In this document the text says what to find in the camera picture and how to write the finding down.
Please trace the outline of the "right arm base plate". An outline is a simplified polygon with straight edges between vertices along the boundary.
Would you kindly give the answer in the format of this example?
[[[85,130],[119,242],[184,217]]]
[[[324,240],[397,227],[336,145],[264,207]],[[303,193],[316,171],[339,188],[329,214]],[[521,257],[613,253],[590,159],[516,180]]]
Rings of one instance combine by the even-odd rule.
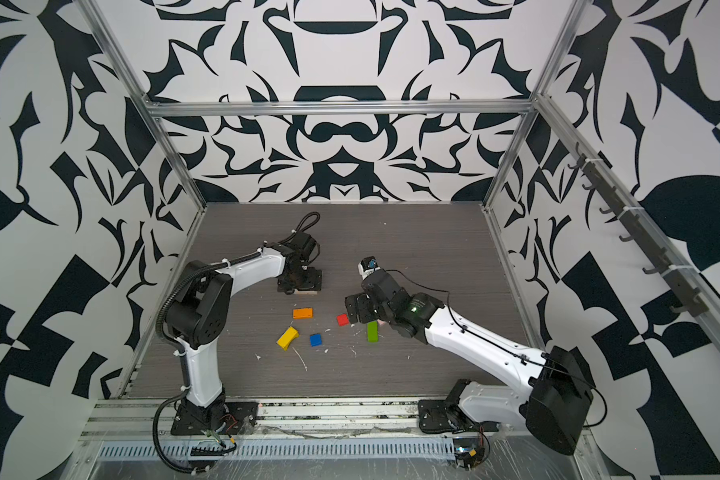
[[[497,422],[482,423],[470,420],[454,403],[446,400],[422,399],[418,401],[418,428],[425,434],[499,431]]]

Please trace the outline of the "orange wood block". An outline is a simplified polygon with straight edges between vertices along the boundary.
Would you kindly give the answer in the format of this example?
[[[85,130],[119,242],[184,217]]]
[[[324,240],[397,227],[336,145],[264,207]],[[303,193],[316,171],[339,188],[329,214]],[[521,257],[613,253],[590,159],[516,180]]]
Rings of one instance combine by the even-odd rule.
[[[294,320],[312,319],[314,317],[314,310],[312,308],[298,308],[292,312],[292,318]]]

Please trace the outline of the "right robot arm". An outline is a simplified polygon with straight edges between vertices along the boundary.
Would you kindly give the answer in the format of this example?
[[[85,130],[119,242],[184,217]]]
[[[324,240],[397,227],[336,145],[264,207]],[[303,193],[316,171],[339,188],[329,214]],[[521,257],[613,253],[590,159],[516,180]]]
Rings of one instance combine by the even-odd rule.
[[[571,352],[540,350],[489,331],[438,299],[434,288],[410,294],[393,271],[376,266],[371,257],[360,263],[359,272],[361,293],[345,299],[350,320],[384,322],[403,337],[470,362],[511,391],[503,398],[492,397],[486,386],[460,381],[449,395],[457,415],[473,424],[523,426],[551,450],[575,453],[598,391]]]

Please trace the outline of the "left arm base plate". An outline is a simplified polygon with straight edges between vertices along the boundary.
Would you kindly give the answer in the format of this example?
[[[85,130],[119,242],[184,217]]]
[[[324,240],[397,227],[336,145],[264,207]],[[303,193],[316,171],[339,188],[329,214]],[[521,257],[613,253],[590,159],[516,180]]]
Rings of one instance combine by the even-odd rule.
[[[216,401],[208,407],[199,407],[182,400],[170,430],[173,436],[201,435],[213,430],[219,435],[238,435],[256,424],[258,402]]]

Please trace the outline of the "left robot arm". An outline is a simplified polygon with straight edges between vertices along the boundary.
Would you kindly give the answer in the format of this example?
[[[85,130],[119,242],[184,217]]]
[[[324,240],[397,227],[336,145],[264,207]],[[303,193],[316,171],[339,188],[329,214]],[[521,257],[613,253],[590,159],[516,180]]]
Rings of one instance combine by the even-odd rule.
[[[226,328],[232,297],[269,279],[286,295],[318,292],[322,271],[313,262],[320,253],[314,237],[294,231],[241,257],[185,265],[155,320],[156,334],[180,358],[183,402],[205,411],[224,398],[218,338]]]

